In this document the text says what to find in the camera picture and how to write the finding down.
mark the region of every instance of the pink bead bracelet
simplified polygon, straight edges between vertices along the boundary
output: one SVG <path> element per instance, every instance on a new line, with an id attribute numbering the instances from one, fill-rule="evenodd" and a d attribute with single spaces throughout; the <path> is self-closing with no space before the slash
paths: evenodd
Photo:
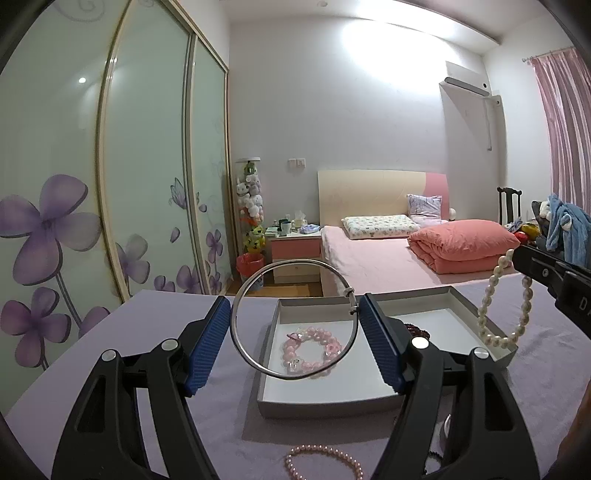
<path id="1" fill-rule="evenodd" d="M 308 340 L 314 340 L 324 346 L 324 352 L 322 353 L 321 362 L 306 362 L 303 358 L 299 357 L 296 352 L 300 345 Z M 322 328 L 308 327 L 306 329 L 298 329 L 294 333 L 287 335 L 287 341 L 283 344 L 283 365 L 287 369 L 288 373 L 302 373 L 310 372 L 314 369 L 322 367 L 327 362 L 330 362 L 333 358 L 336 358 L 342 351 L 343 346 L 339 341 L 332 336 L 328 330 Z M 331 372 L 332 368 L 329 368 L 318 376 L 312 378 L 318 378 L 326 376 Z"/>

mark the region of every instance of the ceiling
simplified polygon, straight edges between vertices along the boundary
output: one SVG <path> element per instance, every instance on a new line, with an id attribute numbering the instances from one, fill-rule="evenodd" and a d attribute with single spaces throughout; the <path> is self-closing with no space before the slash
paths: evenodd
<path id="1" fill-rule="evenodd" d="M 413 0 L 500 40 L 517 25 L 543 15 L 538 0 Z"/>
<path id="2" fill-rule="evenodd" d="M 448 36 L 438 34 L 416 25 L 399 21 L 407 17 L 408 5 L 400 5 L 394 0 L 326 0 L 328 5 L 319 6 L 319 0 L 220 0 L 231 23 L 268 20 L 302 15 L 332 15 L 338 17 L 367 18 L 403 25 L 416 30 L 427 31 L 438 37 L 458 43 L 477 53 L 484 53 L 494 47 L 508 31 L 528 20 L 546 12 L 538 0 L 411 0 L 408 3 L 419 5 L 441 13 L 454 22 L 453 33 L 449 25 L 444 26 Z M 423 24 L 434 23 L 431 19 Z"/>

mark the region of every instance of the blue gripper pad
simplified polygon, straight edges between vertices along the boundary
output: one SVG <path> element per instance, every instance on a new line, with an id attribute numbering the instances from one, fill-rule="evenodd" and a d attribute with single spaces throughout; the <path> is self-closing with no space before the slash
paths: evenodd
<path id="1" fill-rule="evenodd" d="M 359 321 L 384 383 L 397 392 L 404 391 L 406 381 L 402 376 L 400 355 L 382 325 L 379 312 L 366 295 L 359 302 Z"/>
<path id="2" fill-rule="evenodd" d="M 189 355 L 189 376 L 185 382 L 185 388 L 191 395 L 195 395 L 197 390 L 207 383 L 213 363 L 230 326 L 230 301 L 226 297 L 218 298 L 221 301 L 216 301 L 207 316 L 201 320 L 207 322 L 207 326 Z"/>

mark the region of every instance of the purple pillow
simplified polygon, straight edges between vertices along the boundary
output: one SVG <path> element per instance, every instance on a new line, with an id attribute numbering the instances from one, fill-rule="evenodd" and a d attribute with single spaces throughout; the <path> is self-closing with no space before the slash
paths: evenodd
<path id="1" fill-rule="evenodd" d="M 408 216 L 422 215 L 425 217 L 441 219 L 441 195 L 435 197 L 422 197 L 408 194 Z"/>
<path id="2" fill-rule="evenodd" d="M 440 225 L 446 220 L 441 219 L 441 195 L 423 197 L 421 195 L 408 194 L 408 216 L 411 220 L 425 228 L 426 226 Z"/>
<path id="3" fill-rule="evenodd" d="M 440 218 L 433 218 L 425 215 L 411 215 L 410 219 L 421 228 L 447 223 L 447 220 L 441 220 Z"/>

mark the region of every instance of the white wall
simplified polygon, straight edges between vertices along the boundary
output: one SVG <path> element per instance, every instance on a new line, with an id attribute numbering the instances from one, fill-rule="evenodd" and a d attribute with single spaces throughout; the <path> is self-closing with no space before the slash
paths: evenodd
<path id="1" fill-rule="evenodd" d="M 545 14 L 509 32 L 485 56 L 493 91 L 503 100 L 506 124 L 506 186 L 523 190 L 522 207 L 550 193 L 550 143 L 534 70 L 522 59 L 572 45 L 556 20 Z"/>
<path id="2" fill-rule="evenodd" d="M 178 2 L 228 65 L 230 60 L 230 23 L 219 0 L 178 0 Z"/>
<path id="3" fill-rule="evenodd" d="M 317 171 L 339 168 L 447 173 L 461 218 L 496 219 L 483 100 L 439 86 L 445 60 L 486 74 L 480 56 L 394 25 L 313 17 L 233 24 L 230 54 L 232 159 L 261 157 L 265 223 L 298 209 L 318 221 Z M 305 170 L 288 168 L 302 157 Z"/>

